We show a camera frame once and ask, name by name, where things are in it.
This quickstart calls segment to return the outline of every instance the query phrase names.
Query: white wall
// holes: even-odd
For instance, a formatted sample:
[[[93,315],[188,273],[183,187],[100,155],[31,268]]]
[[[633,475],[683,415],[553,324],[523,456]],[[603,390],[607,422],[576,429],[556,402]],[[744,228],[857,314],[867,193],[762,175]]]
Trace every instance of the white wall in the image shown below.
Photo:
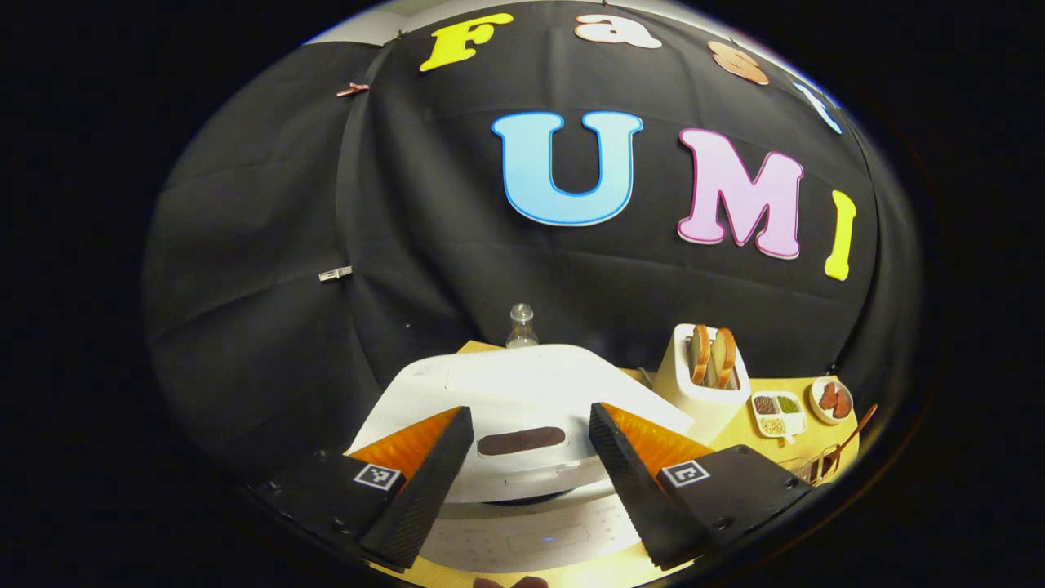
[[[368,11],[352,17],[334,27],[319,34],[309,43],[326,43],[336,41],[354,41],[371,45],[384,45],[394,39],[398,31],[408,32],[415,28],[432,24],[443,19],[452,18],[462,13],[480,10],[491,6],[515,4],[518,2],[543,2],[548,0],[393,0],[380,4]],[[601,0],[578,0],[601,6]],[[819,86],[791,67],[787,62],[743,33],[720,22],[709,19],[686,4],[672,0],[613,0],[613,5],[652,13],[691,26],[700,28],[726,40],[732,40],[738,46],[758,57],[772,62],[794,75],[810,88],[835,103],[830,94]]]

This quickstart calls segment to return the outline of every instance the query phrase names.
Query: yellow letter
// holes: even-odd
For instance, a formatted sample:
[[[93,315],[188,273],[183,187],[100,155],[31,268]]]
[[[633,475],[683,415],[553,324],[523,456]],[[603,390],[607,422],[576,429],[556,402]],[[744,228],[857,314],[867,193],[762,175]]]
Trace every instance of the yellow letter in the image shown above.
[[[512,22],[512,16],[501,13],[440,28],[432,33],[436,38],[436,45],[432,48],[432,56],[428,57],[428,61],[421,64],[421,71],[463,62],[474,55],[475,49],[465,47],[465,43],[471,41],[475,45],[482,45],[493,37],[491,24],[508,24],[510,22]]]
[[[831,197],[835,201],[835,244],[831,248],[828,261],[823,263],[823,271],[831,277],[844,281],[849,277],[849,248],[853,242],[856,204],[838,190],[832,190]]]

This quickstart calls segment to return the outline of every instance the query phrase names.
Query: light blue letter u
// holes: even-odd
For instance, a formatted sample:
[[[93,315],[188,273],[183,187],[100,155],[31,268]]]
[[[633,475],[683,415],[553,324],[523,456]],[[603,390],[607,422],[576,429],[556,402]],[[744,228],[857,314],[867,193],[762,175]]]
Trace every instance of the light blue letter u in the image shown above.
[[[559,226],[608,220],[628,205],[634,178],[631,136],[643,120],[624,112],[589,112],[581,122],[599,138],[599,183],[584,193],[562,191],[552,179],[552,134],[562,127],[553,112],[502,116],[493,132],[504,142],[505,193],[520,214]]]

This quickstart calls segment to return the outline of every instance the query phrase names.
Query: letter m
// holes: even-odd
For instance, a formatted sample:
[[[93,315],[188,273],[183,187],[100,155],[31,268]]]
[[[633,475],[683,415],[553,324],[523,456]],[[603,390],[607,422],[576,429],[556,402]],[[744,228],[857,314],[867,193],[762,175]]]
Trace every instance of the letter m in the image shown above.
[[[718,220],[719,198],[725,204],[733,238],[743,245],[763,215],[766,226],[754,239],[759,251],[782,259],[798,256],[798,182],[802,165],[769,152],[752,182],[729,139],[700,128],[684,128],[678,138],[693,151],[693,208],[678,222],[678,235],[714,244],[725,237]]]

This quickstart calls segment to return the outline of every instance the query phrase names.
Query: black fabric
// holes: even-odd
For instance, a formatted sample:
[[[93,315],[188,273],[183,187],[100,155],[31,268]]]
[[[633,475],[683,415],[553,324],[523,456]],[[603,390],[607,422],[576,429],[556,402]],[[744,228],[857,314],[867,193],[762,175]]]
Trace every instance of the black fabric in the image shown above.
[[[514,21],[473,57],[419,71],[434,30],[497,11]],[[593,11],[635,20],[664,46],[584,41],[574,19]],[[347,445],[410,362],[468,339],[502,345],[519,302],[541,343],[620,367],[655,370],[675,325],[703,323],[734,331],[751,377],[815,376],[844,350],[852,389],[897,384],[880,369],[902,363],[896,322],[916,315],[920,288],[905,195],[842,113],[831,110],[837,135],[786,71],[760,60],[770,85],[751,84],[714,62],[710,40],[636,10],[519,3],[380,48],[307,45],[273,66],[201,131],[157,206],[144,312],[175,416],[208,453],[263,476]],[[334,97],[349,81],[372,89]],[[628,206],[583,228],[524,217],[491,124],[562,115],[554,180],[584,191],[599,163],[580,119],[595,110],[643,119]],[[798,258],[753,238],[738,246],[728,227],[714,245],[678,236],[693,197],[687,127],[728,137],[751,177],[770,151],[803,165]],[[857,206],[845,281],[823,269],[833,189]],[[316,277],[347,264],[350,276]],[[876,398],[861,394],[858,408]]]
[[[351,441],[380,395],[363,359],[333,184],[357,80],[378,48],[297,49],[201,130],[157,203],[143,267],[146,335],[175,417],[252,477]]]
[[[834,363],[863,309],[877,241],[874,189],[853,133],[831,131],[790,74],[762,63],[770,86],[737,77],[711,56],[706,43],[718,38],[659,17],[598,10],[644,24],[664,43],[656,50],[579,39],[575,18],[593,11],[584,3],[511,4],[452,22],[501,10],[513,22],[495,26],[474,56],[428,72],[418,66],[432,31],[451,21],[390,43],[374,91],[351,115],[338,219],[378,381],[468,338],[502,344],[517,302],[534,308],[542,343],[582,346],[621,367],[655,370],[679,323],[729,327],[753,377],[811,376]],[[634,189],[618,216],[550,227],[510,206],[491,124],[533,110],[565,118],[553,172],[571,191],[590,189],[599,173],[581,116],[617,110],[643,119]],[[693,158],[678,140],[686,127],[729,137],[751,177],[772,150],[802,163],[798,258],[769,257],[753,241],[737,246],[732,234],[715,245],[678,236],[693,197]],[[858,209],[843,282],[823,271],[832,189]]]

